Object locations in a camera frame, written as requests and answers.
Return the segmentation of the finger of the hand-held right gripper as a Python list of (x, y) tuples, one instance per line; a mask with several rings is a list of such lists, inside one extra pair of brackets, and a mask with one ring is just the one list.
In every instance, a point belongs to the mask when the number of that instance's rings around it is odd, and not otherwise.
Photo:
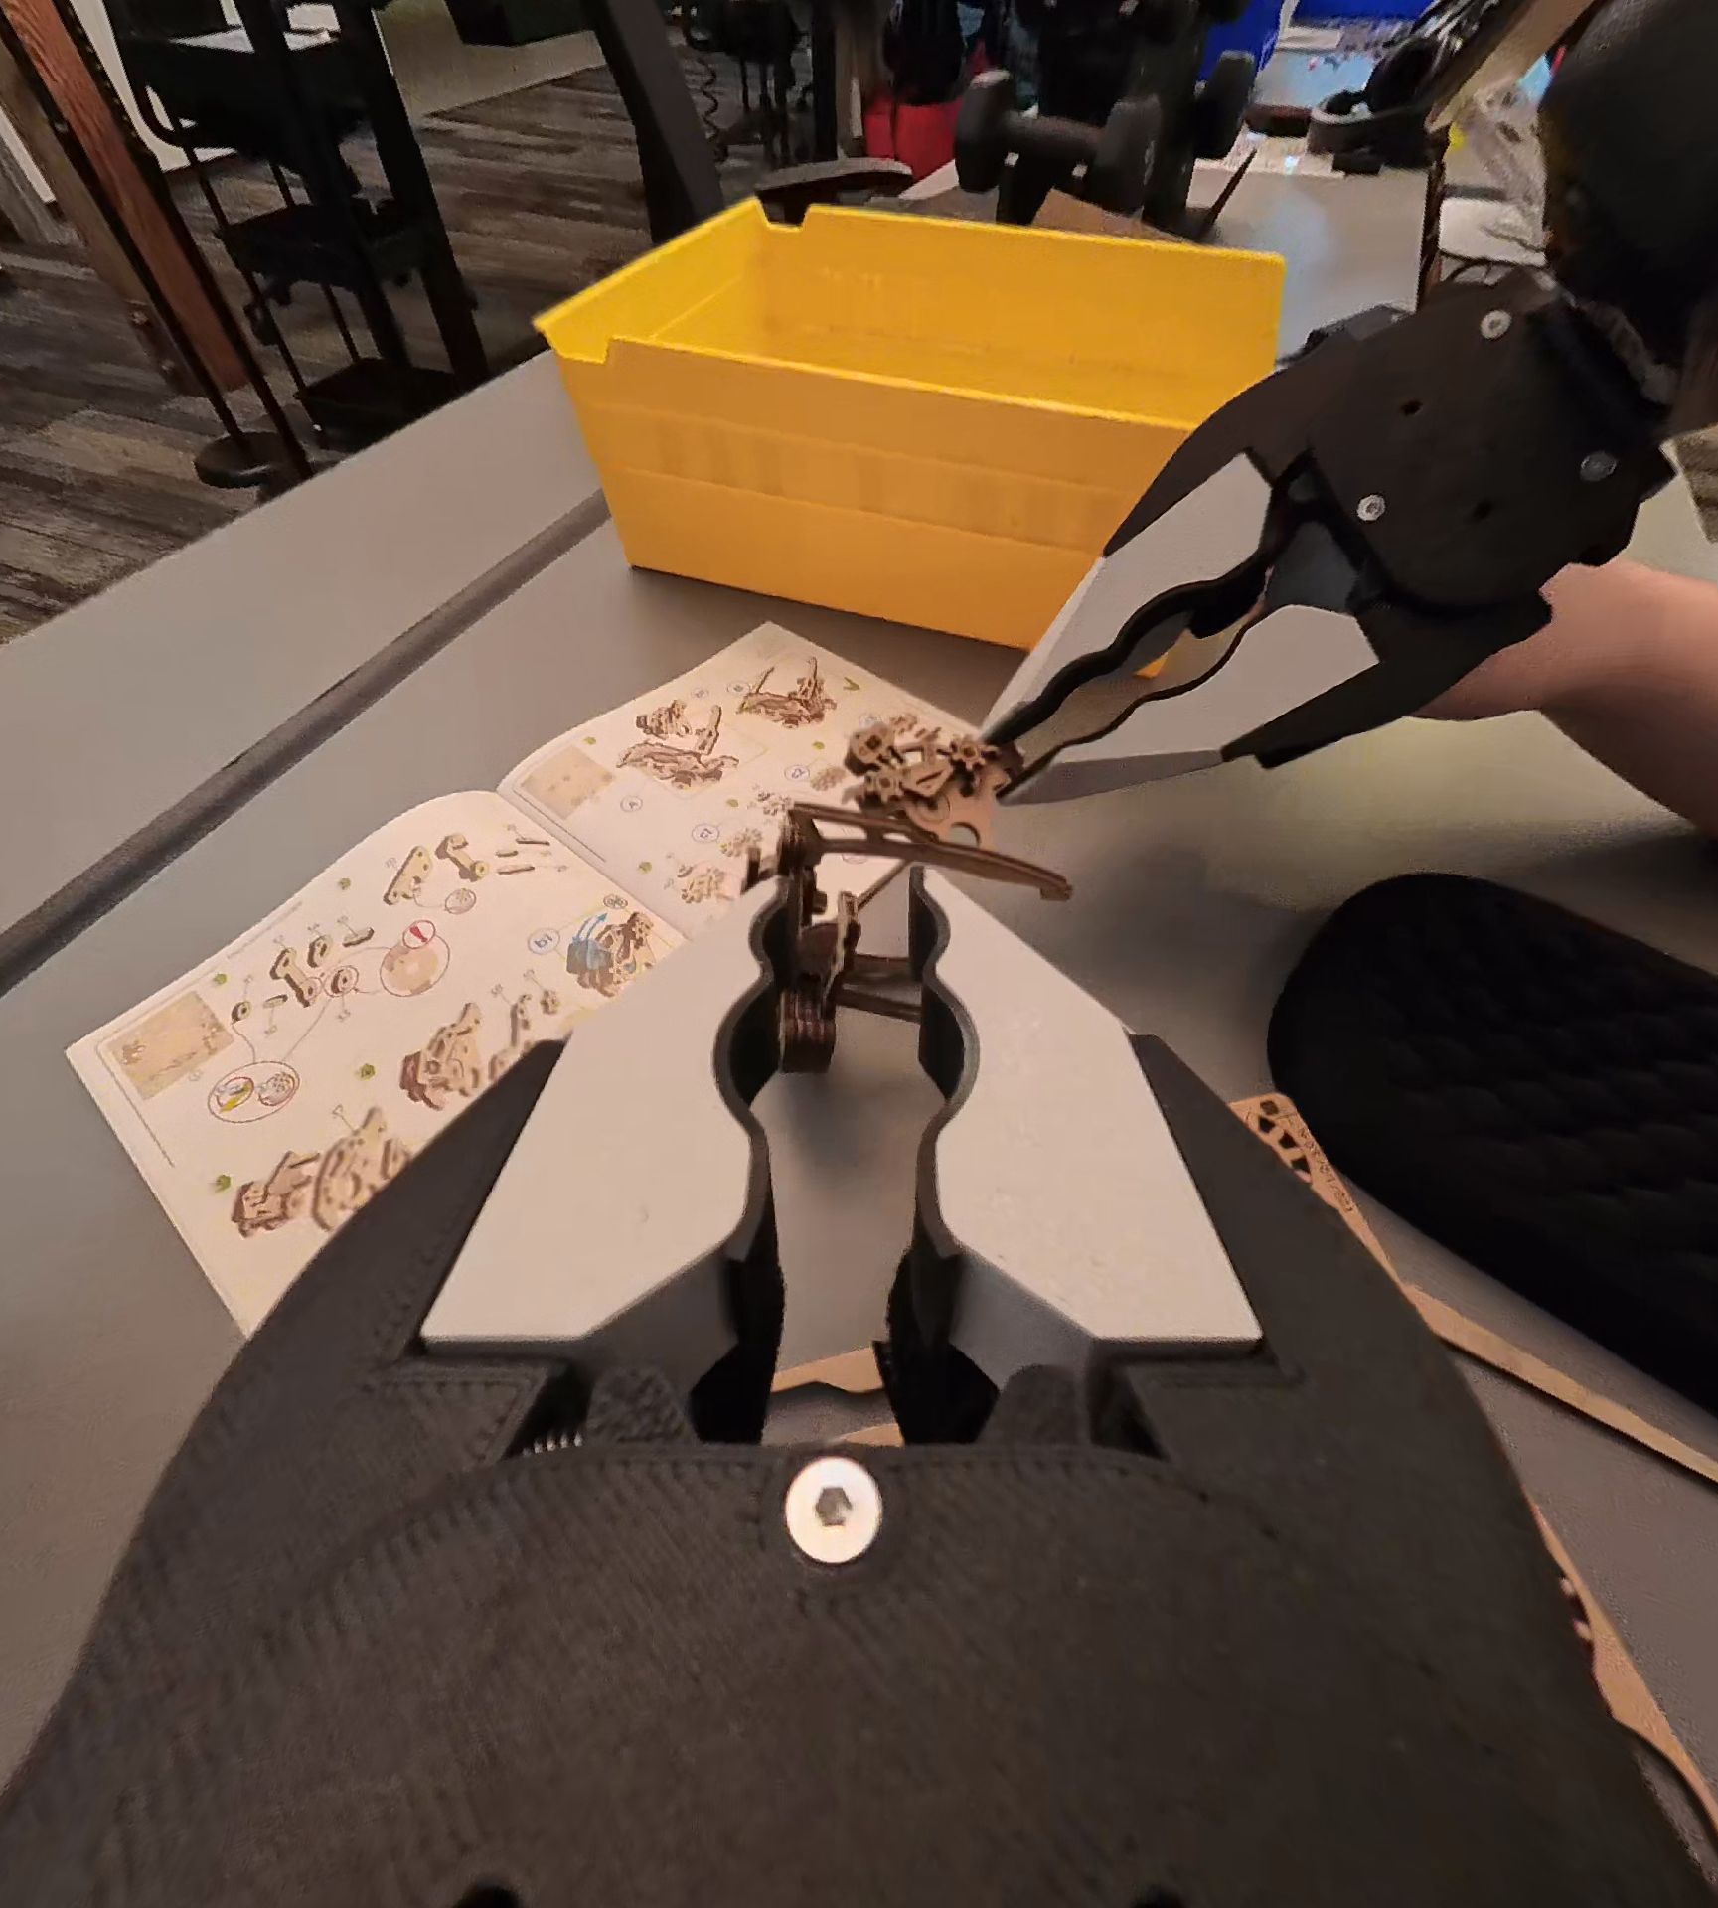
[(1007, 805), (1130, 791), (1225, 763), (1247, 738), (1295, 716), (1376, 666), (1345, 612), (1287, 604), (1239, 632), (1198, 680), (1130, 684), (1116, 712), (1050, 718), (1015, 746)]
[(1243, 449), (1207, 475), (1184, 475), (1164, 501), (1146, 495), (1148, 521), (1094, 561), (987, 712), (983, 740), (1042, 748), (1058, 724), (1130, 704), (1184, 618), (1253, 577), (1271, 499), (1271, 479)]

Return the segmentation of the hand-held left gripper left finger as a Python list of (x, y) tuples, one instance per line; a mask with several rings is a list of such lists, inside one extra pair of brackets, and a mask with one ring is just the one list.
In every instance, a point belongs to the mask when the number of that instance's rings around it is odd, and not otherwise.
[(434, 1300), (444, 1356), (714, 1370), (762, 1334), (778, 1073), (762, 881), (565, 1042)]

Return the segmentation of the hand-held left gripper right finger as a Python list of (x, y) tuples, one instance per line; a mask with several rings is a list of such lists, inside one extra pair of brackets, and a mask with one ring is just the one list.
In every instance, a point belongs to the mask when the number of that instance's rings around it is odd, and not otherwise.
[(1253, 1302), (1132, 1030), (949, 877), (915, 875), (915, 1336), (983, 1376), (1223, 1360)]

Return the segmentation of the wooden gear mechanism model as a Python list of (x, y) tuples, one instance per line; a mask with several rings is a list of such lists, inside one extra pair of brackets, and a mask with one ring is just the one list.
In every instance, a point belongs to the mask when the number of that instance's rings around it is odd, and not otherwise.
[(921, 978), (911, 956), (863, 948), (863, 903), (830, 897), (822, 867), (855, 855), (895, 869), (931, 867), (1068, 901), (1070, 881), (1044, 865), (991, 847), (989, 825), (929, 825), (903, 807), (794, 803), (774, 849), (748, 861), (744, 891), (776, 887), (776, 1054), (786, 1073), (822, 1075), (836, 1054), (844, 1012), (917, 1024)]

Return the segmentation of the person's right forearm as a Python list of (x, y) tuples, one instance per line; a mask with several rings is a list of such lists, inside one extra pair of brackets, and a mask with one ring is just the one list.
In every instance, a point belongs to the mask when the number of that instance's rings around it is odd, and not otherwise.
[(1547, 624), (1430, 702), (1436, 722), (1543, 716), (1718, 845), (1718, 587), (1635, 561), (1573, 565)]

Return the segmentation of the model instruction booklet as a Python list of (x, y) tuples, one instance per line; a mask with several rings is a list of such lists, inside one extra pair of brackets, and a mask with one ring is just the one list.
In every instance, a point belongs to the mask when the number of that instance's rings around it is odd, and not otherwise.
[(66, 1050), (241, 1334), (513, 1064), (698, 934), (788, 809), (852, 809), (850, 738), (941, 708), (764, 624), (384, 823)]

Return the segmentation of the yellow plastic bin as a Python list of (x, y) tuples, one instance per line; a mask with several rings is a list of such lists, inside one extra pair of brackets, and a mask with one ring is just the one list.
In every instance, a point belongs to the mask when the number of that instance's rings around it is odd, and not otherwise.
[(1028, 652), (1275, 370), (1275, 253), (740, 203), (537, 318), (635, 569)]

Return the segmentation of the black textured wrist rest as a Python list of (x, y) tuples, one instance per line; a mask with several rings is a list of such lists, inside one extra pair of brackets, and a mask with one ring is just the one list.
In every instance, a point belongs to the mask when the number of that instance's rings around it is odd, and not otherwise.
[(1718, 974), (1402, 875), (1305, 944), (1267, 1060), (1353, 1185), (1718, 1419)]

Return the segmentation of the rack of dark equipment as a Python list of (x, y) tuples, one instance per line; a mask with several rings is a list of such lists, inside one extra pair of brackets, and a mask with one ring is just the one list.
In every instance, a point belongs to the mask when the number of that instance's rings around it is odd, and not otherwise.
[(1021, 2), (1034, 40), (1036, 108), (1019, 104), (1005, 68), (961, 100), (953, 155), (959, 189), (995, 195), (1003, 225), (1032, 227), (1052, 193), (1201, 243), (1235, 193), (1192, 209), (1199, 161), (1225, 159), (1245, 127), (1257, 52), (1209, 52), (1247, 2)]

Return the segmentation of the dark office furniture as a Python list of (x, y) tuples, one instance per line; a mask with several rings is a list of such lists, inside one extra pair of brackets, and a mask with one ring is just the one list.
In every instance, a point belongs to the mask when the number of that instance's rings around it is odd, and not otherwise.
[(490, 380), (376, 2), (108, 4), (146, 127), (221, 249), (325, 451), (366, 449)]

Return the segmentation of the wooden sheet frame offcut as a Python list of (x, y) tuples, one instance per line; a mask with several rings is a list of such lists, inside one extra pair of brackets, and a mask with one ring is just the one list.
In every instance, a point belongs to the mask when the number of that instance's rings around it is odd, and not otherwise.
[[(907, 1081), (764, 1091), (792, 1276), (772, 1437), (895, 1445), (871, 1354), (903, 1242), (933, 1093)], [(1349, 1191), (1279, 1093), (1237, 1115), (1402, 1280), (1444, 1338), (1542, 1515), (1587, 1612), (1603, 1688), (1635, 1747), (1718, 1859), (1718, 1421), (1490, 1280), (1442, 1262)]]

